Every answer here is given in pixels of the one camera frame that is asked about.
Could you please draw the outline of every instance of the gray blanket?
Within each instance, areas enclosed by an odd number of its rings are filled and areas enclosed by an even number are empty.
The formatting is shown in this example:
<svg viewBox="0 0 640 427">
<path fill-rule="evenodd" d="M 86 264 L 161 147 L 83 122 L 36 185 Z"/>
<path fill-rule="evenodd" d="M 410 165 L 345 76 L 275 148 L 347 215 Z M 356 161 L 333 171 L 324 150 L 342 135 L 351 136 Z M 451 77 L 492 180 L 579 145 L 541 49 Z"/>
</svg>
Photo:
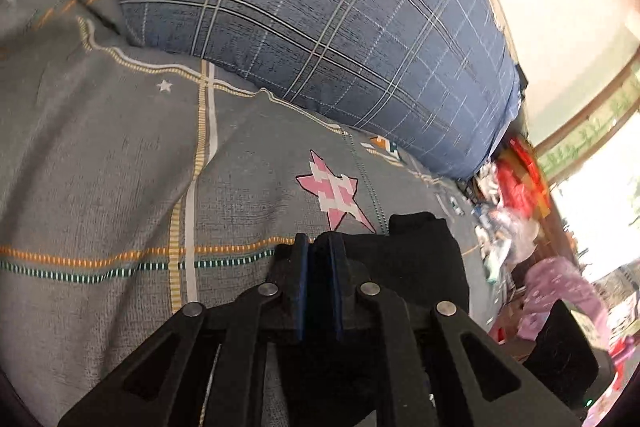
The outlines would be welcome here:
<svg viewBox="0 0 640 427">
<path fill-rule="evenodd" d="M 451 181 L 125 31 L 116 0 L 0 0 L 0 366 L 44 426 L 184 303 L 261 282 L 296 232 L 385 233 L 428 210 L 488 327 L 500 302 Z M 286 426 L 272 359 L 265 393 L 264 424 Z"/>
</svg>

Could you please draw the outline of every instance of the yellow stripe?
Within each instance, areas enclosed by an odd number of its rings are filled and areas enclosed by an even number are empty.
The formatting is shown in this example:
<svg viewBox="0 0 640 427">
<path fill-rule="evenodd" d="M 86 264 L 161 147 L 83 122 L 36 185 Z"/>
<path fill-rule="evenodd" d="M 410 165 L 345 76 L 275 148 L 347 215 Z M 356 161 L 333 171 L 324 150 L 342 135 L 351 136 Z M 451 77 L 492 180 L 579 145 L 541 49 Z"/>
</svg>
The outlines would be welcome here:
<svg viewBox="0 0 640 427">
<path fill-rule="evenodd" d="M 178 261 L 180 260 L 180 211 L 182 209 L 182 198 L 174 206 L 171 213 L 171 223 L 169 225 L 169 293 L 171 298 L 171 311 L 177 312 L 182 308 L 182 296 L 180 292 L 180 270 Z"/>
<path fill-rule="evenodd" d="M 387 156 L 386 154 L 383 154 L 380 151 L 376 151 L 375 149 L 368 149 L 366 147 L 364 148 L 364 150 L 366 150 L 369 154 L 372 154 L 373 156 L 380 156 L 381 158 L 384 158 L 385 161 L 389 163 L 389 165 L 393 165 L 394 167 L 404 168 L 404 165 L 402 165 L 400 162 L 396 160 L 392 160 L 391 158 L 389 158 L 389 156 Z"/>
<path fill-rule="evenodd" d="M 114 46 L 110 46 L 110 47 L 98 46 L 97 44 L 95 46 L 92 46 L 90 42 L 90 31 L 87 27 L 87 22 L 84 19 L 78 17 L 78 25 L 80 28 L 80 37 L 82 40 L 82 45 L 87 51 L 92 51 L 93 49 L 97 49 L 99 51 L 107 53 L 113 58 L 113 60 L 115 60 L 117 64 L 124 66 L 126 68 L 129 68 L 130 70 L 140 71 L 141 73 L 149 73 L 149 74 L 174 73 L 183 78 L 191 80 L 193 82 L 197 82 L 198 84 L 200 84 L 202 81 L 201 74 L 197 74 L 195 71 L 191 70 L 190 68 L 187 68 L 186 66 L 156 66 L 153 64 L 140 65 L 140 64 L 134 63 L 134 61 L 131 58 L 127 57 L 127 55 L 125 55 L 120 48 L 116 48 Z M 255 92 L 246 92 L 244 90 L 238 89 L 229 84 L 226 84 L 226 83 L 223 84 L 219 80 L 214 80 L 214 81 L 205 80 L 204 82 L 206 86 L 211 86 L 214 89 L 221 90 L 226 93 L 232 94 L 234 96 L 239 96 L 241 98 L 253 98 L 254 96 L 257 96 L 260 93 L 266 94 L 270 102 L 276 103 L 278 105 L 283 105 L 284 107 L 287 107 L 290 110 L 296 111 L 301 115 L 305 116 L 306 118 L 308 118 L 309 120 L 312 120 L 320 124 L 321 126 L 325 127 L 325 129 L 328 129 L 332 133 L 340 134 L 340 135 L 347 134 L 346 131 L 342 130 L 337 123 L 326 123 L 325 121 L 320 120 L 319 118 L 315 117 L 311 113 L 308 113 L 305 110 L 300 109 L 299 107 L 296 107 L 292 103 L 276 98 L 276 96 L 267 89 L 260 88 L 258 91 L 255 91 Z"/>
<path fill-rule="evenodd" d="M 207 140 L 207 102 L 205 92 L 207 89 L 207 61 L 202 60 L 202 76 L 198 82 L 198 145 L 193 161 L 193 181 L 198 179 L 204 167 L 204 146 Z"/>
</svg>

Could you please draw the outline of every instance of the wall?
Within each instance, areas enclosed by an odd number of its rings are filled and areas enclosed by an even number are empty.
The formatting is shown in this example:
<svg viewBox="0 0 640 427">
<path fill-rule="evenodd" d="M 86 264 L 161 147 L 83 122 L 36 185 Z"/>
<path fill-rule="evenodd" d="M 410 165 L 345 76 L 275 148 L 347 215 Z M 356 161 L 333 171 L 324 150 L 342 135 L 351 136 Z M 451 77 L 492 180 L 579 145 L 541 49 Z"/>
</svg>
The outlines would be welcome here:
<svg viewBox="0 0 640 427">
<path fill-rule="evenodd" d="M 500 2 L 529 79 L 527 110 L 535 144 L 580 111 L 591 93 L 597 94 L 624 67 L 638 45 L 637 37 L 624 30 L 625 20 L 632 10 L 640 10 L 640 0 Z"/>
</svg>

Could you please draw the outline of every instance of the green dashed stripe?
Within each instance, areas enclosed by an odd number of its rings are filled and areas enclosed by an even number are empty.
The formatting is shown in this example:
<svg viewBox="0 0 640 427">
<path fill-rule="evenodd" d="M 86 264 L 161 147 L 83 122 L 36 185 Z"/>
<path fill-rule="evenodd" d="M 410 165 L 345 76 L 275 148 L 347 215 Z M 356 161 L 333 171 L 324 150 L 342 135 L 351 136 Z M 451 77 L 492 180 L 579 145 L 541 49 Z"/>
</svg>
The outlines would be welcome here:
<svg viewBox="0 0 640 427">
<path fill-rule="evenodd" d="M 246 255 L 244 257 L 204 259 L 196 261 L 195 267 L 222 268 L 227 266 L 241 266 L 243 264 L 255 263 L 256 261 L 260 261 L 260 259 L 272 257 L 273 254 L 274 250 L 265 250 L 251 255 Z M 0 270 L 17 273 L 18 275 L 26 275 L 27 277 L 37 277 L 38 279 L 50 279 L 54 281 L 73 282 L 79 284 L 98 284 L 104 280 L 114 279 L 116 277 L 131 277 L 139 271 L 162 271 L 167 270 L 168 268 L 168 263 L 139 263 L 137 266 L 131 268 L 112 268 L 102 273 L 83 274 L 29 268 L 26 266 L 20 266 L 19 264 L 8 263 L 7 261 L 0 261 Z M 178 269 L 184 270 L 184 261 L 178 263 Z"/>
</svg>

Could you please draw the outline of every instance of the red fabric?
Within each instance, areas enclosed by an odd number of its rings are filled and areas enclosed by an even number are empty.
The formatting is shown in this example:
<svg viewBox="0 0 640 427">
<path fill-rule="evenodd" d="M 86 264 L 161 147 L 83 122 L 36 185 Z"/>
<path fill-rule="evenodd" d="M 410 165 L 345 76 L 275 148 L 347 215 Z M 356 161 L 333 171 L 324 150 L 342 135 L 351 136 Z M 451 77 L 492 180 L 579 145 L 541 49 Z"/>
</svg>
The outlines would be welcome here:
<svg viewBox="0 0 640 427">
<path fill-rule="evenodd" d="M 527 185 L 518 181 L 513 169 L 507 162 L 497 160 L 495 166 L 504 206 L 514 208 L 524 217 L 530 219 L 536 207 L 535 196 L 527 188 Z"/>
<path fill-rule="evenodd" d="M 614 391 L 620 391 L 622 389 L 622 381 L 625 376 L 625 362 L 626 359 L 633 354 L 634 349 L 635 346 L 631 337 L 621 337 L 613 346 L 609 347 L 609 354 L 616 366 L 616 378 L 612 384 Z"/>
<path fill-rule="evenodd" d="M 549 190 L 546 186 L 545 179 L 540 172 L 540 168 L 538 167 L 538 163 L 535 158 L 529 153 L 529 151 L 524 147 L 520 138 L 515 137 L 509 140 L 509 145 L 511 145 L 511 149 L 513 152 L 518 155 L 520 161 L 524 164 L 529 172 L 529 176 L 531 176 L 531 181 L 536 188 L 536 190 L 545 198 L 545 203 L 547 206 L 551 205 L 551 197 L 549 196 Z"/>
</svg>

